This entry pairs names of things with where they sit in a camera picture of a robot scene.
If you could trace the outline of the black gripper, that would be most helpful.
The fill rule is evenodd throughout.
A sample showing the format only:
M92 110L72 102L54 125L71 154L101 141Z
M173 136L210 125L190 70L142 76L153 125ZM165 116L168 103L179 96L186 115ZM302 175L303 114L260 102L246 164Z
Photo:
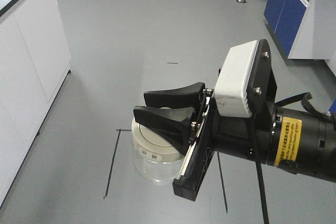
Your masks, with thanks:
M156 132L180 154L185 155L190 145L195 109L200 106L204 89L205 83L197 82L178 89L144 92L146 106L134 107L135 121ZM262 164L267 163L270 152L276 91L275 84L268 86L263 110L254 120ZM252 150L246 119L220 116L215 99L211 98L205 129L202 130L201 139L193 150L186 172L173 181L174 194L196 200L214 152L253 161Z

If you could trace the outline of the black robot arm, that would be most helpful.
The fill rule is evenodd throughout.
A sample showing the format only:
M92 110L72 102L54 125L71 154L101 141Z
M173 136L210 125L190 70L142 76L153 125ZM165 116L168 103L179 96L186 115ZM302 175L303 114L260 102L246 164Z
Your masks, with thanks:
M221 106L216 90L201 82L144 94L146 104L134 108L134 120L186 158L186 169L173 180L175 195L196 199L215 152L255 162L260 189L263 164L335 181L335 112L317 111L309 92L277 102L276 91L269 82L250 115Z

